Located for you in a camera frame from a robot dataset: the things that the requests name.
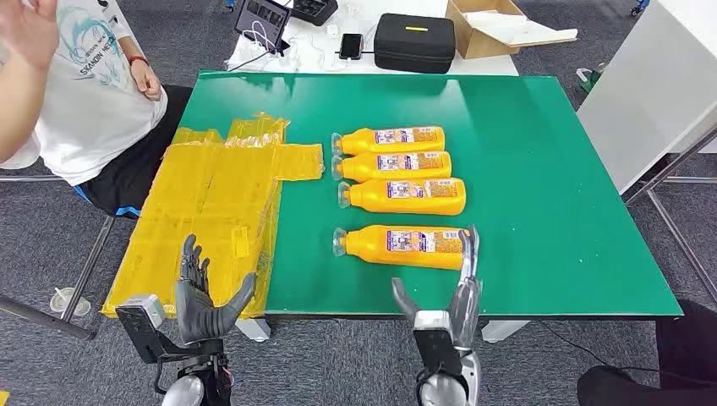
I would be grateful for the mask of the person's left hand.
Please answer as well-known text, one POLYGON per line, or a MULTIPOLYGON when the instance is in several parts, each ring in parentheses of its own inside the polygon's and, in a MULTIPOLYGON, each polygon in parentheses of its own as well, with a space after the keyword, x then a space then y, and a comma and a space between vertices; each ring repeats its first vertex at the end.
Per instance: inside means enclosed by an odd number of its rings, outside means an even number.
POLYGON ((130 72, 140 93, 153 102, 161 100, 161 82, 142 57, 130 59, 130 72))

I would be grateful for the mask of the person's right hand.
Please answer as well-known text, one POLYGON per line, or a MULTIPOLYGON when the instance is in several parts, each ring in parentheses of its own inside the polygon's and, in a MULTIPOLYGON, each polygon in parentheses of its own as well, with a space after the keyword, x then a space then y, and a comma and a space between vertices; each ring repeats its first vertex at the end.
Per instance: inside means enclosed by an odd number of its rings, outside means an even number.
POLYGON ((1 1, 1 40, 12 57, 47 71, 58 46, 57 1, 1 1))

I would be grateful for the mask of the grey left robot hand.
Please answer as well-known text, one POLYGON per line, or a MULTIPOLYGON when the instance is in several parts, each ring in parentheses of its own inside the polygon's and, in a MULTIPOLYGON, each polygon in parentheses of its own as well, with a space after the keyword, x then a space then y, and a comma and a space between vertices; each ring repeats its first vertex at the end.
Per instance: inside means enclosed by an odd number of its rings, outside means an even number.
POLYGON ((175 286, 175 307, 180 337, 187 344, 223 337, 255 295, 257 276, 251 272, 240 289, 223 306, 215 306, 210 296, 208 267, 201 259, 202 247, 190 234, 183 243, 180 278, 175 286))

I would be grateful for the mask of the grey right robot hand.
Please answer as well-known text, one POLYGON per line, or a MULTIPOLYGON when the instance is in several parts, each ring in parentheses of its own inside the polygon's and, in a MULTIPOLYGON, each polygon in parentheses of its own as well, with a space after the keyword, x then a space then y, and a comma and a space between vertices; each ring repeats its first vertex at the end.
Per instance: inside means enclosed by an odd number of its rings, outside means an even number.
POLYGON ((422 310, 407 294, 402 279, 391 280, 392 295, 399 310, 412 322, 415 331, 440 330, 449 332, 452 345, 469 352, 478 322, 481 283, 478 281, 479 233, 472 225, 459 232, 462 242, 462 262, 450 304, 445 310, 422 310))

